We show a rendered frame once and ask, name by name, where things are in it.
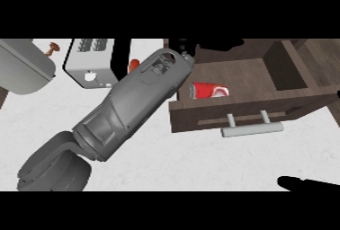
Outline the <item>red can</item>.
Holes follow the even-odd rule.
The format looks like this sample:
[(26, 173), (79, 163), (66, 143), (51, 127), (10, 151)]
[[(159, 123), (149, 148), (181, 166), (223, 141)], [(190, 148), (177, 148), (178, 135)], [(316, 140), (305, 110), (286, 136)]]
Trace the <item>red can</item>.
[(189, 86), (189, 97), (192, 99), (208, 99), (215, 97), (226, 97), (229, 89), (221, 84), (193, 82)]

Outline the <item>dark wooden drawer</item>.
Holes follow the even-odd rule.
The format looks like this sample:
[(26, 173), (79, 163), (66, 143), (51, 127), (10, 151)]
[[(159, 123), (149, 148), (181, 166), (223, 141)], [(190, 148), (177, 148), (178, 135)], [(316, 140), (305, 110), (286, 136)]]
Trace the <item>dark wooden drawer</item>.
[(193, 69), (174, 102), (192, 99), (189, 86), (193, 82), (224, 85), (229, 89), (226, 97), (310, 90), (313, 93), (336, 93), (338, 102), (340, 85), (317, 86), (310, 74), (304, 51), (307, 41), (246, 39), (227, 52), (197, 48)]
[(229, 114), (237, 126), (260, 124), (260, 111), (271, 122), (294, 120), (336, 100), (336, 93), (301, 90), (169, 102), (171, 132), (226, 128)]

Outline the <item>silver toaster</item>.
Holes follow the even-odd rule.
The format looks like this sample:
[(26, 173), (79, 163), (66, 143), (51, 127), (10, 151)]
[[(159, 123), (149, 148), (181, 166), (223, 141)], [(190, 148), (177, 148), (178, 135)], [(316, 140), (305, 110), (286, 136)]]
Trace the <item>silver toaster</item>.
[(72, 39), (61, 70), (85, 88), (110, 88), (127, 75), (129, 39)]

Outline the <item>dark wooden drawer front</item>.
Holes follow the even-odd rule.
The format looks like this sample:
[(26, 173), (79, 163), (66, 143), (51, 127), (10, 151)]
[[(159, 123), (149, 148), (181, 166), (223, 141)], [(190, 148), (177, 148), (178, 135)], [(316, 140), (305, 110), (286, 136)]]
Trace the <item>dark wooden drawer front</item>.
[(336, 100), (336, 93), (301, 90), (169, 102), (171, 132), (226, 128), (229, 114), (237, 126), (260, 124), (260, 111), (271, 122), (294, 120)]

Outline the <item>small brown object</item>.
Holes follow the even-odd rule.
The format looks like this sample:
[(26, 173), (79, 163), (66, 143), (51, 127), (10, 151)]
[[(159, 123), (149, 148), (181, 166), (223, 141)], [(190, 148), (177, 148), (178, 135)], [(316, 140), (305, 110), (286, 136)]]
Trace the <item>small brown object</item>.
[(54, 51), (59, 51), (59, 45), (54, 42), (50, 42), (45, 56), (50, 57)]

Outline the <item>grey rounded appliance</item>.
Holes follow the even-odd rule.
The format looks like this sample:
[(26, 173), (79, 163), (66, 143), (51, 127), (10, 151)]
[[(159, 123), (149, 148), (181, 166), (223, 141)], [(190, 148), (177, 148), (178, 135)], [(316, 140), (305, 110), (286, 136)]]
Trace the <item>grey rounded appliance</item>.
[(0, 39), (0, 86), (14, 94), (36, 92), (51, 81), (56, 65), (29, 39)]

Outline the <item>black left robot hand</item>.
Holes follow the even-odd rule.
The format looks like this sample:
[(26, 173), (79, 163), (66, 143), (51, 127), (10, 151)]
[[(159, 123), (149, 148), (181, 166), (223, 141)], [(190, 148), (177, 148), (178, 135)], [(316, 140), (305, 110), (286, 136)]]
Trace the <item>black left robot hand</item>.
[(243, 44), (242, 39), (169, 39), (168, 48), (178, 54), (186, 53), (195, 56), (195, 49), (209, 49), (217, 51), (229, 51), (231, 48)]

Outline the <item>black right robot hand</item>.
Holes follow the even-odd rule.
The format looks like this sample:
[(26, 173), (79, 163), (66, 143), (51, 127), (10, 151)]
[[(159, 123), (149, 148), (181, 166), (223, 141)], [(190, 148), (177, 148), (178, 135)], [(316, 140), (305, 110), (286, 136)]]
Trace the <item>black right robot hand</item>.
[(340, 185), (323, 181), (301, 180), (297, 177), (280, 176), (277, 185), (289, 191), (333, 191), (340, 192)]

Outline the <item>dark wooden cabinet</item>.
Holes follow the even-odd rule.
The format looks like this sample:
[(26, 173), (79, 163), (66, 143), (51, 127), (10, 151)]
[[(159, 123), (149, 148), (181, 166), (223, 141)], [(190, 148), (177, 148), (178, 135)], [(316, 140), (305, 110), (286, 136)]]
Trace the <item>dark wooden cabinet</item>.
[(317, 86), (340, 85), (340, 39), (308, 40), (304, 51)]

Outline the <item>orange red object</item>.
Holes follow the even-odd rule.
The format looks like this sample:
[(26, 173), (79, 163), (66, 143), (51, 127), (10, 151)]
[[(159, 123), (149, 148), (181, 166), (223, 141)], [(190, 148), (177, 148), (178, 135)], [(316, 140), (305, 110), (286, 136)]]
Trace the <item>orange red object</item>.
[(131, 59), (129, 64), (128, 64), (128, 74), (132, 72), (132, 70), (137, 68), (138, 66), (138, 60), (137, 59)]

